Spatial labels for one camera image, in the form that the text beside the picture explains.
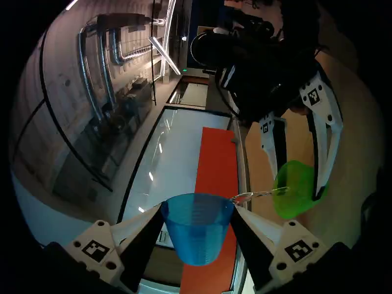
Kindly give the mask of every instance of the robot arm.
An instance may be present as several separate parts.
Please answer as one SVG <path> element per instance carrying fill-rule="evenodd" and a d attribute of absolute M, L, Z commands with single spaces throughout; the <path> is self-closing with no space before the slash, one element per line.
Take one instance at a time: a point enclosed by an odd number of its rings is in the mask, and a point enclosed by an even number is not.
<path fill-rule="evenodd" d="M 89 275 L 137 293 L 163 225 L 160 208 L 161 204 L 114 226 L 98 220 L 65 249 Z M 319 239 L 294 220 L 282 227 L 235 206 L 230 223 L 257 293 L 290 282 L 327 252 Z"/>
<path fill-rule="evenodd" d="M 313 136 L 314 158 L 315 158 L 315 176 L 314 190 L 312 199 L 314 201 L 321 198 L 325 185 L 328 182 L 332 167 L 337 155 L 340 134 L 343 128 L 342 115 L 336 96 L 326 77 L 322 78 L 320 72 L 303 87 L 299 89 L 303 104 L 308 107 L 311 113 L 307 116 L 309 130 Z M 260 120 L 262 149 L 267 153 L 272 176 L 275 179 L 279 168 L 286 163 L 286 142 L 281 140 L 276 143 L 277 134 L 284 137 L 282 127 L 276 129 L 276 122 L 282 121 L 282 118 L 276 118 L 273 112 Z M 327 128 L 331 127 L 331 140 L 327 146 Z"/>

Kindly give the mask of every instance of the cable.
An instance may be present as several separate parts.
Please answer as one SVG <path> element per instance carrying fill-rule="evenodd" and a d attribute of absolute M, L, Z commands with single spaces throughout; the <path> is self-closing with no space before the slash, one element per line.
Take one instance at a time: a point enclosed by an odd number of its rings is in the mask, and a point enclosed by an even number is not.
<path fill-rule="evenodd" d="M 54 122 L 54 125 L 57 128 L 57 131 L 59 132 L 60 136 L 63 138 L 65 144 L 67 144 L 68 148 L 71 150 L 73 155 L 76 157 L 76 159 L 84 166 L 84 168 L 92 176 L 94 176 L 97 179 L 97 182 L 99 184 L 104 186 L 108 191 L 113 192 L 112 188 L 110 188 L 107 184 L 105 184 L 105 182 L 102 181 L 102 179 L 98 175 L 96 175 L 96 173 L 88 166 L 88 164 L 83 160 L 83 158 L 80 156 L 80 154 L 77 153 L 77 151 L 75 150 L 75 148 L 72 146 L 71 142 L 68 140 L 67 136 L 65 135 L 63 129 L 61 128 L 60 123 L 58 122 L 58 120 L 56 118 L 56 115 L 54 114 L 52 105 L 49 101 L 48 92 L 46 90 L 45 79 L 44 79 L 44 65 L 43 65 L 44 58 L 43 58 L 43 56 L 44 56 L 44 47 L 45 47 L 45 40 L 46 40 L 47 34 L 48 34 L 48 30 L 45 31 L 44 36 L 42 38 L 40 59 L 39 59 L 39 70 L 40 70 L 41 89 L 42 89 L 42 93 L 44 94 L 44 100 L 45 100 L 46 106 L 49 110 L 49 114 Z"/>
<path fill-rule="evenodd" d="M 215 84 L 217 86 L 217 90 L 219 92 L 220 98 L 222 99 L 223 103 L 227 106 L 227 108 L 230 110 L 230 112 L 232 114 L 234 114 L 239 119 L 240 115 L 237 112 L 235 112 L 233 108 L 231 108 L 230 104 L 226 101 L 226 99 L 223 96 L 223 93 L 219 87 L 219 75 L 217 73 L 215 74 Z"/>
<path fill-rule="evenodd" d="M 21 133 L 19 134 L 19 137 L 16 141 L 15 147 L 14 147 L 14 154 L 12 155 L 12 162 L 15 162 L 15 158 L 16 158 L 16 154 L 18 153 L 18 149 L 19 149 L 19 145 L 21 143 L 22 137 L 25 134 L 26 130 L 27 130 L 27 126 L 30 124 L 30 122 L 33 120 L 33 117 L 35 116 L 35 114 L 38 112 L 38 110 L 41 108 L 41 106 L 44 104 L 45 100 L 42 99 L 37 107 L 33 110 L 33 112 L 30 114 L 30 116 L 28 117 L 26 123 L 24 124 Z"/>

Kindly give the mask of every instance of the green plastic cup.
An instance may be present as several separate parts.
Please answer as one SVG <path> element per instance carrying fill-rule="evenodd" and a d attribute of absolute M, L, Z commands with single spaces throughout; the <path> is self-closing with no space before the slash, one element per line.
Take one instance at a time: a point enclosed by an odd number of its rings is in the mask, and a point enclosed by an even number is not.
<path fill-rule="evenodd" d="M 314 168 L 297 160 L 291 160 L 280 168 L 272 191 L 273 204 L 280 217 L 284 219 L 295 218 L 320 201 L 312 200 L 313 177 Z M 326 185 L 321 199 L 326 196 L 327 191 L 328 185 Z"/>

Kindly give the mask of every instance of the concrete wall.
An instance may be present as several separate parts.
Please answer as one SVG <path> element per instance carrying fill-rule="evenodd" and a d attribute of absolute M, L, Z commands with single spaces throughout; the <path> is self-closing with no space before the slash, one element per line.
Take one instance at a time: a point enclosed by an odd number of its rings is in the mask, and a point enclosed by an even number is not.
<path fill-rule="evenodd" d="M 163 1 L 161 14 L 166 14 L 165 5 L 167 1 Z M 76 141 L 94 115 L 79 73 L 76 43 L 78 32 L 98 14 L 128 12 L 151 17 L 151 9 L 152 0 L 79 0 L 69 11 L 64 10 L 49 27 L 43 60 L 45 83 L 55 115 L 71 143 Z M 123 29 L 123 52 L 147 45 L 149 33 L 149 25 L 144 31 L 132 33 Z M 39 79 L 40 44 L 41 40 L 26 64 L 14 97 L 9 138 L 11 152 L 28 116 L 43 99 Z M 106 97 L 98 67 L 96 36 L 88 38 L 86 47 L 93 87 L 102 106 L 106 103 Z M 143 67 L 149 58 L 150 55 L 146 54 L 124 66 L 111 65 L 114 88 L 120 89 L 140 76 L 151 79 L 150 68 Z M 53 204 L 49 194 L 68 153 L 68 147 L 43 105 L 22 138 L 12 169 L 33 195 Z"/>

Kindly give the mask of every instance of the glass tabletop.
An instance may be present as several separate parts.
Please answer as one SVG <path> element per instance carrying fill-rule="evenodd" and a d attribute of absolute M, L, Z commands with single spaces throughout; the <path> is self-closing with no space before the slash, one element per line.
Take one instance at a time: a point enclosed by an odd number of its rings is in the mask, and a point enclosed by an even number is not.
<path fill-rule="evenodd" d="M 226 129 L 229 118 L 165 109 L 153 131 L 129 192 L 123 221 L 173 196 L 195 191 L 203 127 Z M 172 247 L 164 226 L 157 244 Z"/>

